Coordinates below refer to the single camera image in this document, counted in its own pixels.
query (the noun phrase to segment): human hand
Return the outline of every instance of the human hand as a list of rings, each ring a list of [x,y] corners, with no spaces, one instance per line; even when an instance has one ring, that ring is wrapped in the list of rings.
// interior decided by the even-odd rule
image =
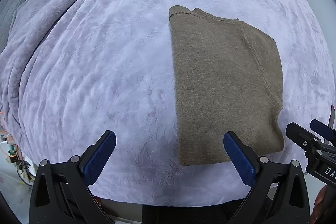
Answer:
[[[317,195],[315,202],[314,202],[314,209],[313,209],[313,213],[310,216],[310,224],[314,224],[316,222],[316,220],[321,216],[322,214],[322,203],[323,203],[323,199],[326,195],[327,192],[327,185],[324,186],[319,194]]]

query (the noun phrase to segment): lavender blanket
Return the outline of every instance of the lavender blanket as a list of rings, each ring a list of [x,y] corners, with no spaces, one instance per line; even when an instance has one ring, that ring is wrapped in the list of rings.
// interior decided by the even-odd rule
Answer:
[[[66,161],[109,129],[117,147],[91,186],[94,195],[174,206],[244,197],[249,187],[232,163],[178,163],[173,5],[239,18],[276,41],[283,132],[290,122],[328,122],[332,61],[306,0],[27,0],[0,55],[1,122],[24,153],[36,163]],[[307,164],[288,139],[271,158]]]

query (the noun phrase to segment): garment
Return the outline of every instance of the garment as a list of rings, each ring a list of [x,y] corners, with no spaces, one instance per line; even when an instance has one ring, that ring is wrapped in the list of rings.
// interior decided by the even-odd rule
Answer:
[[[240,20],[169,9],[181,165],[229,161],[234,131],[258,155],[283,149],[283,78],[275,41]]]

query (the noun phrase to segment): silver bolt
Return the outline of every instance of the silver bolt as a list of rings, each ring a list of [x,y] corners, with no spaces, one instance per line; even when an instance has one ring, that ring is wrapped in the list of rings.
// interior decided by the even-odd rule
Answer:
[[[300,166],[300,163],[299,163],[297,160],[293,160],[293,161],[292,161],[292,164],[293,164],[295,167],[299,167],[299,166]]]
[[[260,157],[260,161],[264,164],[268,163],[268,158],[266,157]]]
[[[71,162],[73,162],[73,163],[76,163],[76,162],[78,162],[79,161],[79,157],[78,156],[73,156],[72,158],[71,158]]]
[[[47,160],[41,160],[40,165],[41,165],[41,166],[45,166],[47,163],[48,163]]]

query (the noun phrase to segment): black cable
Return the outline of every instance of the black cable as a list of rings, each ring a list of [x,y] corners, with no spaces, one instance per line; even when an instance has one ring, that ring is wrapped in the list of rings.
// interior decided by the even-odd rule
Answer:
[[[19,176],[19,178],[22,180],[22,182],[23,182],[25,185],[28,185],[28,186],[32,187],[32,185],[30,185],[30,184],[28,184],[27,182],[25,182],[25,181],[23,180],[23,178],[20,176],[20,174],[19,174],[19,169],[16,168],[16,172],[17,172],[17,175]]]

